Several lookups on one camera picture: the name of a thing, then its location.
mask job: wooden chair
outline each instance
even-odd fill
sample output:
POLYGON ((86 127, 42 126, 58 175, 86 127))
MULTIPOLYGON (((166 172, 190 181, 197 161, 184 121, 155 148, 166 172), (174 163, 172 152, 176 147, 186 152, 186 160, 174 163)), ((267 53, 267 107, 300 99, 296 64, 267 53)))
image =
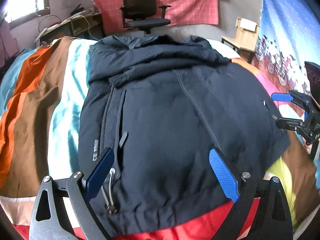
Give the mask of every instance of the wooden chair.
POLYGON ((251 63, 254 55, 254 51, 255 51, 256 42, 258 39, 260 25, 257 24, 255 31, 252 32, 252 31, 241 28, 240 22, 241 22, 241 18, 238 17, 236 22, 236 27, 237 27, 236 38, 229 38, 226 36, 222 36, 221 42, 229 43, 233 47, 233 49, 240 54, 240 56, 242 56, 241 55, 243 54, 242 52, 247 52, 247 54, 249 54, 249 56, 247 57, 248 59, 247 61, 251 63))

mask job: blue curtain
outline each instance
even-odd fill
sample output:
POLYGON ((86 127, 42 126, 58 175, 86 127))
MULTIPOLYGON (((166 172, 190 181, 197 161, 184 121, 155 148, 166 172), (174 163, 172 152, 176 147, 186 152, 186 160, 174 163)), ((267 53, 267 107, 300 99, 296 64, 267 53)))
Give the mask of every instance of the blue curtain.
POLYGON ((252 64, 281 92, 308 93, 305 61, 320 65, 320 24, 311 9, 304 0, 263 0, 252 64))

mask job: chair backrest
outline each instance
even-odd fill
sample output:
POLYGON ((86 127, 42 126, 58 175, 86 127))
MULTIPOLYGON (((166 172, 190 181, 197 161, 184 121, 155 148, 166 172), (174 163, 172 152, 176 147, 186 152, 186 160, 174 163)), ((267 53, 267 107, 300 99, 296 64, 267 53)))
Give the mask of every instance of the chair backrest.
POLYGON ((126 19, 145 19, 157 12, 156 0, 123 0, 123 5, 126 19))
POLYGON ((241 18, 237 18, 237 32, 236 32, 236 40, 242 47, 246 47, 248 49, 254 50, 256 45, 260 25, 257 24, 255 31, 249 31, 240 27, 241 18))

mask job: cable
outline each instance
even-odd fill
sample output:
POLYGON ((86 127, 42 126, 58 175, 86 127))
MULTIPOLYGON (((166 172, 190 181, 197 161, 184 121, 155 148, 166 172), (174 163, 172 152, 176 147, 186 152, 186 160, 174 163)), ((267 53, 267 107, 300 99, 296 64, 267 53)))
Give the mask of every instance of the cable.
POLYGON ((57 17, 57 18, 59 19, 59 21, 61 21, 60 17, 59 17, 59 16, 56 16, 56 15, 48 15, 48 16, 44 17, 44 18, 39 22, 39 25, 38 25, 38 31, 39 31, 39 33, 41 32, 41 31, 40 31, 40 24, 42 23, 42 21, 43 21, 44 19, 48 18, 48 17, 51 17, 51 16, 55 16, 55 17, 57 17))
POLYGON ((95 38, 95 37, 92 36, 92 34, 91 34, 91 32, 90 32, 90 23, 88 22, 88 20, 87 20, 86 17, 84 17, 83 15, 77 15, 77 16, 72 17, 70 20, 75 19, 75 18, 78 18, 78 17, 82 17, 82 18, 85 19, 85 21, 86 21, 87 24, 88 24, 88 32, 89 32, 90 36, 91 36, 92 38, 94 38, 95 40, 99 41, 97 38, 95 38))

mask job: window sill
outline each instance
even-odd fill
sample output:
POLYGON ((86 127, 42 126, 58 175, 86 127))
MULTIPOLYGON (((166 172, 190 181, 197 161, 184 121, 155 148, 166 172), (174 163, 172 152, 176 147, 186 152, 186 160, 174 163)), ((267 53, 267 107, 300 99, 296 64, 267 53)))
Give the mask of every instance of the window sill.
POLYGON ((14 20, 12 22, 9 22, 10 30, 18 27, 21 24, 24 24, 24 23, 26 23, 28 21, 31 21, 31 20, 33 20, 35 18, 38 18, 40 16, 45 16, 45 15, 48 15, 48 14, 50 14, 50 8, 47 8, 47 9, 44 9, 44 10, 39 10, 39 11, 36 11, 34 13, 30 13, 28 15, 22 16, 19 19, 16 19, 16 20, 14 20))

